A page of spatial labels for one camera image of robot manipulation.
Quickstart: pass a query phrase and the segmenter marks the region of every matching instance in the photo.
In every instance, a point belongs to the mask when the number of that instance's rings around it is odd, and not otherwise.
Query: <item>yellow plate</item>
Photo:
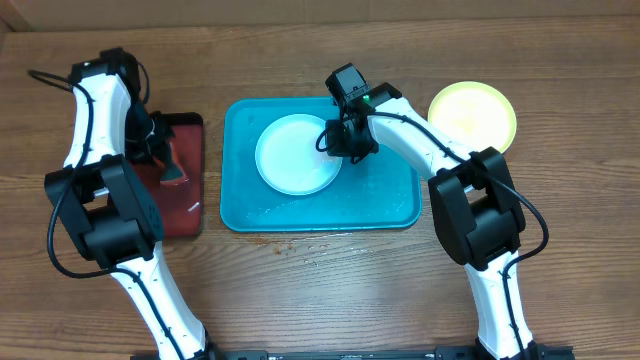
[[[442,89],[431,102],[428,121],[477,151],[493,146],[505,152],[517,128],[509,100],[491,86],[474,81]]]

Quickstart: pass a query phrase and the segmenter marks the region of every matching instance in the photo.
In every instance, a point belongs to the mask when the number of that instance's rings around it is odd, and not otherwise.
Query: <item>round plate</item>
[[[289,195],[313,194],[329,185],[340,171],[342,158],[316,151],[324,127],[324,120],[308,114],[288,115],[269,125],[256,146],[262,179]]]
[[[429,122],[477,151],[505,152],[516,135],[516,114],[509,100],[489,85],[464,81],[442,89],[429,107]]]

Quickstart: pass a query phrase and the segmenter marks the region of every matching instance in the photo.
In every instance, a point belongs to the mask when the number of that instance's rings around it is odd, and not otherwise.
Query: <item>black and white robotic arm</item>
[[[71,152],[64,169],[45,178],[54,205],[65,184],[72,182],[59,209],[63,225],[80,255],[97,261],[127,291],[153,334],[160,359],[219,356],[171,276],[162,253],[158,209],[129,165],[166,154],[170,136],[161,119],[147,114],[139,100],[135,58],[122,49],[103,52],[99,59],[74,65],[70,82],[89,93],[95,117],[90,126],[88,99],[76,86]],[[327,85],[341,118],[327,122],[325,150],[332,156],[351,157],[355,163],[382,144],[429,181],[436,233],[452,259],[465,266],[485,355],[520,358],[501,272],[518,256],[524,216],[517,200],[474,176],[474,169],[481,168],[513,187],[502,156],[493,149],[477,153],[448,138],[418,115],[399,91],[388,84],[370,88],[350,64],[336,70]],[[87,131],[91,131],[90,150],[78,164]],[[463,163],[448,156],[443,144]],[[473,188],[486,188],[487,197],[470,205],[465,191]],[[87,211],[83,205],[97,196],[109,196],[110,206]],[[509,271],[508,286],[516,329],[526,348],[533,337],[522,312],[516,266]]]

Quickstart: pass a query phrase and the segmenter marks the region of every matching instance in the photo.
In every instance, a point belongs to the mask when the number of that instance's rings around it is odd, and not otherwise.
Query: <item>teal tray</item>
[[[262,132],[291,114],[336,119],[329,97],[246,99],[224,121],[220,216],[239,232],[363,230],[413,225],[422,211],[420,177],[380,146],[357,165],[344,159],[338,176],[317,193],[294,196],[271,188],[258,173],[255,149]]]

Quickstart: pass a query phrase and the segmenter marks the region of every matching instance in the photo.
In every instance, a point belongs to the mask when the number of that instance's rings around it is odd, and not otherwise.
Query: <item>wooden table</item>
[[[325,78],[351,61],[422,114],[461,80],[510,99],[519,122],[511,173],[552,234],[519,269],[527,322],[536,340],[573,345],[580,359],[637,358],[639,34],[632,17],[9,34],[0,53],[0,358],[154,349],[116,282],[65,278],[45,250],[43,177],[69,151],[75,104],[26,71],[66,75],[118,45],[149,70],[149,110],[206,121],[204,231],[165,250],[222,349],[426,349],[476,336],[466,275],[435,238],[426,192],[422,217],[402,231],[238,234],[220,220],[226,109],[242,98],[327,95]],[[540,241],[527,219],[523,249]],[[95,268],[64,231],[57,239],[63,264]]]

